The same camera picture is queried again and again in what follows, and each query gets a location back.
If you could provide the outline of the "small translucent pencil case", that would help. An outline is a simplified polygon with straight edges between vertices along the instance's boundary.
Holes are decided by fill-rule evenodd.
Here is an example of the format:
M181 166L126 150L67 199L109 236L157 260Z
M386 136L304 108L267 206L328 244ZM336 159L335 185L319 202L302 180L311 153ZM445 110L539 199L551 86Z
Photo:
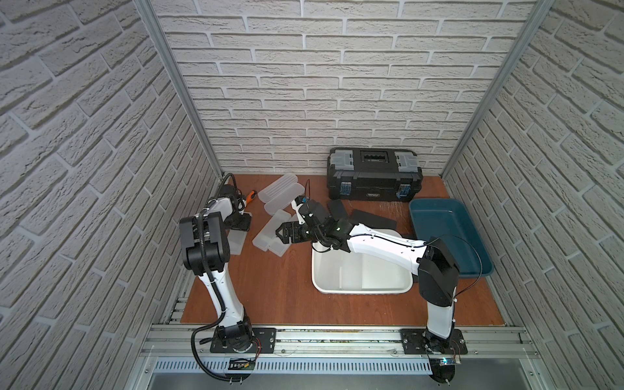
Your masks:
M227 235L227 238L228 238L227 240L228 240L229 247L230 247L230 254L232 256L241 255L241 252L245 245L247 234L248 234L247 231L240 231L240 230L233 230L233 229L229 231L229 234Z

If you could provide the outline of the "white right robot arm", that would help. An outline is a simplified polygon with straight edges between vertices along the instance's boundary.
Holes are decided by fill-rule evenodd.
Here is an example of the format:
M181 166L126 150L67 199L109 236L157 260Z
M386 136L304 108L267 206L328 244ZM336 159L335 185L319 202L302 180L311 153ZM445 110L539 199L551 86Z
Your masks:
M324 251L370 255L399 266L418 278L420 296L427 302L426 338L448 341L455 327L455 303L460 269L445 242L409 240L377 231L348 219L320 221L312 214L276 229L284 244L310 242Z

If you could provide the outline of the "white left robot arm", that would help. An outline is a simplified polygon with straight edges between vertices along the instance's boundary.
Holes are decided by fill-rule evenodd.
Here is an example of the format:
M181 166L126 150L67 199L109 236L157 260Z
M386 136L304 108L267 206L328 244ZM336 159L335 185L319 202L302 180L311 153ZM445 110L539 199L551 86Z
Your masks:
M228 270L231 249L228 231L247 221L245 199L234 183L221 184L217 196L197 214L184 217L178 227L185 268L203 282L217 315L216 339L251 344L253 330L235 292Z

